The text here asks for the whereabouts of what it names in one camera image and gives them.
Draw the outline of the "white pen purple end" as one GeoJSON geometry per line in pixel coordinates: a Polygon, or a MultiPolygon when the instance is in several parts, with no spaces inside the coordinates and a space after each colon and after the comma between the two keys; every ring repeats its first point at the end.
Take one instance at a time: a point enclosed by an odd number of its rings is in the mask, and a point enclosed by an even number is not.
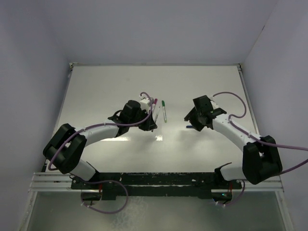
{"type": "Polygon", "coordinates": [[[154,110],[155,110],[156,104],[154,104],[154,103],[153,103],[153,105],[152,105],[152,114],[154,113],[154,110]]]}

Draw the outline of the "white pen green end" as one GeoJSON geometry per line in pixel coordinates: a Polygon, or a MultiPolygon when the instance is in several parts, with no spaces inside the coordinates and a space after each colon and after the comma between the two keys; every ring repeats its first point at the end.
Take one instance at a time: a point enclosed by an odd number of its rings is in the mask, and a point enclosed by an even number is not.
{"type": "Polygon", "coordinates": [[[165,107],[162,106],[162,108],[163,108],[164,122],[167,123],[166,106],[165,107]]]}

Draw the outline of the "white pen blue end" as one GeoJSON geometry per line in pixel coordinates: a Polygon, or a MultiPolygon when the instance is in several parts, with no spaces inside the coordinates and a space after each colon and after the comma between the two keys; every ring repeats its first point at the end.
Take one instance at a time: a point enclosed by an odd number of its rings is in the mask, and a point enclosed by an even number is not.
{"type": "Polygon", "coordinates": [[[157,122],[158,116],[159,116],[159,112],[160,112],[160,106],[158,107],[158,110],[156,112],[155,118],[154,118],[154,122],[157,122]]]}

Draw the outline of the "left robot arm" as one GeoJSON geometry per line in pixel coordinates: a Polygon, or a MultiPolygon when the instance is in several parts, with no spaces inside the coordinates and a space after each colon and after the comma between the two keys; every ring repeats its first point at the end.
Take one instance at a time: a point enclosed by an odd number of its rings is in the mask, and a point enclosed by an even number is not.
{"type": "Polygon", "coordinates": [[[152,98],[129,100],[122,110],[115,112],[101,124],[79,129],[68,123],[61,125],[43,150],[43,155],[50,162],[49,170],[75,175],[89,189],[97,187],[99,172],[81,159],[85,147],[105,139],[120,137],[130,127],[138,127],[143,131],[156,129],[152,116],[153,104],[152,98]]]}

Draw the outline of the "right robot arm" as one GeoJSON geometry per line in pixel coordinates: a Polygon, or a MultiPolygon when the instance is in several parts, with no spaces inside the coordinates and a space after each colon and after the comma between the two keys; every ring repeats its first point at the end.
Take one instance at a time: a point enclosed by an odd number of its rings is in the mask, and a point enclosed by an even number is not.
{"type": "Polygon", "coordinates": [[[247,180],[256,185],[282,173],[282,162],[273,137],[262,137],[245,129],[206,95],[195,98],[193,104],[184,118],[193,129],[210,128],[225,136],[241,151],[235,160],[215,169],[214,183],[217,187],[226,188],[231,180],[247,180]]]}

